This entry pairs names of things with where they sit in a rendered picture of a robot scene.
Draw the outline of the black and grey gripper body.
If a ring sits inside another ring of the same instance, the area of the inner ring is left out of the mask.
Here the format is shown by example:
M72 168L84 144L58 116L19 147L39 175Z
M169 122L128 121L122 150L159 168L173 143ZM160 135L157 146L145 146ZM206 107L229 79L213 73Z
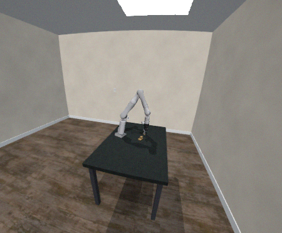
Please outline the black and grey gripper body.
M144 124L144 130L148 131L148 127L149 127L149 121L142 121L142 124Z

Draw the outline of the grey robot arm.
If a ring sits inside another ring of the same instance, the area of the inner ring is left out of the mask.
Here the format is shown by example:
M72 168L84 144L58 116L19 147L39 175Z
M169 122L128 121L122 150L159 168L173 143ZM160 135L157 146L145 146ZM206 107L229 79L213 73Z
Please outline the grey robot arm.
M120 120L120 124L119 124L119 128L118 128L118 134L121 134L121 135L124 134L125 124L126 124L126 121L127 121L127 114L135 106L135 104L137 103L139 98L141 99L142 106L144 108L145 121L149 121L150 110L148 110L148 105L147 105L147 102L145 101L145 98L144 98L144 91L139 89L139 90L137 90L136 95L130 100L130 102L128 103L128 105L124 109L124 111L120 114L121 120Z

